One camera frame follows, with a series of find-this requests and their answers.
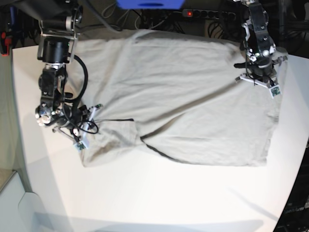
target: power strip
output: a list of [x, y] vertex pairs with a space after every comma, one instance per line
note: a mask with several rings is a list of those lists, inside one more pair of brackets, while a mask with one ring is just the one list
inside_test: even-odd
[[[186, 18], [219, 19], [218, 11], [183, 9], [182, 14]], [[222, 12], [222, 17], [224, 20], [236, 20], [236, 14], [231, 12]]]

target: red object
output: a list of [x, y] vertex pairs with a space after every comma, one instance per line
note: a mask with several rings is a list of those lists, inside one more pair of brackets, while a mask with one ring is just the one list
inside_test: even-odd
[[7, 50], [7, 53], [6, 54], [2, 54], [3, 57], [7, 57], [10, 55], [10, 45], [12, 44], [12, 39], [11, 38], [6, 38], [5, 41], [4, 41], [4, 44], [6, 46], [6, 50]]

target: screw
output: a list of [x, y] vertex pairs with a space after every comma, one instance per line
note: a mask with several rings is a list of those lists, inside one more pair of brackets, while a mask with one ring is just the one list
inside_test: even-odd
[[256, 61], [256, 57], [255, 57], [254, 55], [251, 55], [251, 56], [250, 56], [250, 60], [253, 61], [253, 62], [255, 62], [255, 61]]
[[73, 129], [73, 134], [74, 134], [75, 136], [79, 136], [79, 130], [78, 130], [77, 128], [74, 128], [74, 129]]
[[82, 15], [79, 14], [79, 15], [76, 17], [75, 22], [76, 22], [76, 23], [80, 23], [81, 20], [82, 20]]
[[264, 57], [268, 57], [269, 56], [269, 51], [268, 50], [264, 50], [263, 51], [263, 56]]

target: wire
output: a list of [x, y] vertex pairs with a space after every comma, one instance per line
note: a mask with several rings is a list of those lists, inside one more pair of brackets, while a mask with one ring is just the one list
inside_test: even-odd
[[209, 38], [212, 37], [212, 34], [214, 33], [214, 31], [215, 31], [218, 27], [221, 27], [221, 26], [220, 26], [220, 23], [218, 23], [218, 22], [213, 22], [213, 24], [212, 24], [212, 23], [209, 24], [209, 28], [208, 28], [208, 35], [209, 35]]
[[91, 131], [88, 131], [88, 130], [84, 130], [83, 128], [81, 128], [81, 127], [77, 126], [75, 123], [73, 123], [73, 122], [69, 119], [69, 117], [67, 116], [67, 113], [66, 113], [66, 111], [65, 111], [65, 109], [64, 109], [64, 106], [69, 107], [69, 106], [66, 105], [66, 104], [62, 104], [62, 112], [63, 112], [63, 115], [64, 115], [64, 117], [66, 118], [66, 120], [67, 120], [72, 126], [74, 126], [74, 128], [77, 128], [77, 129], [79, 129], [79, 130], [81, 130], [81, 131], [83, 131], [83, 132], [86, 132], [86, 133], [88, 133], [88, 134], [97, 134], [97, 133], [98, 133], [98, 126], [97, 126], [97, 124], [95, 124], [95, 122], [93, 122], [93, 125], [95, 125], [95, 127], [97, 128], [97, 131], [96, 131], [96, 132], [91, 132]]
[[223, 33], [223, 30], [221, 29], [221, 30], [217, 31], [217, 32], [213, 35], [213, 37], [216, 38], [216, 35], [219, 34], [218, 37], [217, 37], [217, 39], [219, 39], [220, 36], [222, 35], [222, 33]]
[[211, 38], [211, 27], [217, 23], [218, 21], [212, 21], [211, 23], [209, 23], [208, 28], [207, 28], [207, 33], [208, 33], [209, 38]]
[[270, 78], [270, 76], [267, 76], [267, 77], [269, 79], [270, 86], [274, 86], [275, 82]]
[[80, 122], [78, 122], [77, 124], [80, 124], [80, 123], [88, 123], [88, 124], [92, 124], [97, 130], [96, 130], [96, 132], [94, 132], [94, 134], [97, 134], [98, 133], [98, 131], [99, 131], [99, 129], [98, 129], [98, 126], [97, 126], [97, 124], [95, 123], [95, 122], [93, 122], [93, 121], [89, 121], [89, 120], [82, 120], [82, 121], [80, 121]]
[[223, 15], [222, 15], [222, 8], [223, 8], [224, 3], [225, 3], [225, 0], [221, 0], [221, 1], [220, 1], [220, 4], [219, 4], [219, 10], [218, 10], [219, 20], [220, 20], [220, 23], [221, 23], [221, 25], [222, 25], [223, 31], [226, 32], [227, 37], [228, 37], [228, 38], [232, 38], [231, 34], [230, 34], [229, 31], [227, 30], [227, 27], [226, 27], [226, 24], [225, 24]]
[[155, 29], [155, 28], [159, 27], [161, 24], [163, 24], [163, 23], [165, 22], [165, 20], [167, 20], [167, 18], [168, 18], [168, 16], [167, 16], [165, 19], [163, 19], [161, 22], [159, 22], [158, 24], [152, 26], [152, 27], [149, 28], [149, 29]]
[[132, 10], [132, 11], [140, 17], [141, 21], [144, 21], [144, 19], [143, 19], [143, 17], [141, 16], [140, 13], [138, 13], [136, 10]]
[[79, 93], [79, 95], [75, 98], [75, 99], [65, 99], [65, 102], [68, 103], [73, 103], [72, 106], [72, 113], [75, 113], [75, 111], [77, 110], [77, 107], [86, 91], [87, 85], [88, 85], [88, 70], [86, 65], [84, 64], [84, 62], [77, 56], [74, 55], [74, 59], [81, 65], [83, 72], [84, 72], [84, 83], [83, 83], [83, 87], [81, 92]]
[[120, 27], [113, 27], [100, 15], [100, 13], [93, 7], [93, 5], [89, 2], [89, 0], [81, 0], [81, 2], [93, 13], [93, 15], [102, 23], [107, 29], [113, 31], [115, 33], [119, 33], [122, 31]]
[[140, 17], [137, 17], [137, 18], [135, 19], [135, 22], [134, 22], [134, 26], [135, 26], [135, 29], [136, 29], [136, 30], [139, 29], [138, 26], [136, 25], [139, 18], [140, 18]]
[[284, 39], [280, 39], [280, 41], [288, 41], [288, 40], [293, 40], [299, 36], [301, 36], [302, 32], [301, 31], [290, 31], [287, 34], [283, 35]]
[[[115, 2], [115, 3], [112, 3], [112, 4], [109, 5], [109, 6], [107, 6], [107, 7], [101, 12], [102, 17], [103, 17], [103, 18], [110, 18], [110, 17], [114, 14], [114, 12], [115, 12], [115, 10], [116, 10], [116, 6], [117, 6], [117, 3], [116, 3], [116, 2]], [[106, 15], [106, 12], [107, 12], [110, 8], [112, 8], [112, 12], [111, 12], [109, 15]]]
[[74, 139], [72, 136], [70, 136], [69, 134], [65, 133], [62, 129], [58, 128], [58, 131], [63, 133], [64, 135], [66, 135], [67, 137], [69, 137], [70, 139]]
[[178, 21], [174, 21], [173, 25], [176, 26], [176, 28], [178, 29], [180, 33], [185, 34], [184, 30], [182, 29]]
[[125, 18], [124, 21], [122, 22], [122, 25], [121, 27], [123, 28], [124, 25], [126, 24], [126, 21], [127, 21], [127, 18], [129, 17], [129, 14], [130, 14], [130, 10], [127, 10], [117, 21], [116, 21], [116, 24], [119, 24], [121, 19]]

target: white panel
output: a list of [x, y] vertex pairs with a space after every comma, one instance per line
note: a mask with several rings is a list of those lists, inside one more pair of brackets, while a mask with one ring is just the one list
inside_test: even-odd
[[1, 232], [31, 232], [26, 229], [18, 213], [18, 204], [24, 194], [19, 175], [15, 173], [0, 192]]
[[21, 199], [18, 212], [25, 227], [31, 232], [53, 232], [54, 228], [43, 203], [35, 193], [26, 192]]

